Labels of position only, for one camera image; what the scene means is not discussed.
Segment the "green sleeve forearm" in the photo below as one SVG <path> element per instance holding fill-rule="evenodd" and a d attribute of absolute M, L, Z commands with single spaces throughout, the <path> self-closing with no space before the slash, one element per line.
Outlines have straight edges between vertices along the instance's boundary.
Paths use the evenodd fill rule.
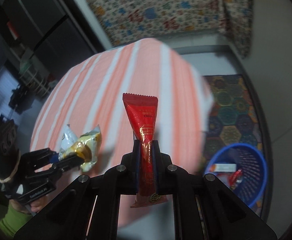
<path fill-rule="evenodd" d="M 0 239 L 13 239 L 16 232 L 30 219 L 30 213 L 22 213 L 8 206 L 0 205 Z"/>

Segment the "person's left hand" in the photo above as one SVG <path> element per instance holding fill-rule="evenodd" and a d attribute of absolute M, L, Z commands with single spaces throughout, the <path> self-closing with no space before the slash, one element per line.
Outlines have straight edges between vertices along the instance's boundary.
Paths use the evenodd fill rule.
<path fill-rule="evenodd" d="M 9 200 L 9 204 L 18 212 L 24 214 L 33 214 L 41 211 L 48 203 L 48 197 L 44 196 L 35 200 L 34 202 L 24 206 L 14 199 Z"/>

